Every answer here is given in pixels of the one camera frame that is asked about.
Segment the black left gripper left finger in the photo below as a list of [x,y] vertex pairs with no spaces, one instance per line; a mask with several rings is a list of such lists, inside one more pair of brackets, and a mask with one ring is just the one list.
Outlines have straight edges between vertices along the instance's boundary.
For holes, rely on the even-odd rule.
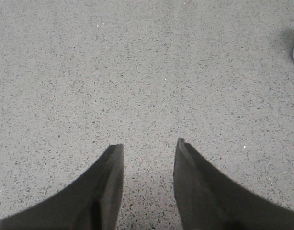
[[114,230],[123,182],[123,146],[110,145],[57,194],[1,220],[0,230]]

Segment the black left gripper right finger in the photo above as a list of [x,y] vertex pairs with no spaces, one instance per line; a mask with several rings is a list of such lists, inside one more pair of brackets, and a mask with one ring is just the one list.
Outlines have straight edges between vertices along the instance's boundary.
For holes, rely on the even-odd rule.
[[232,181],[182,138],[173,187],[185,230],[294,230],[294,211]]

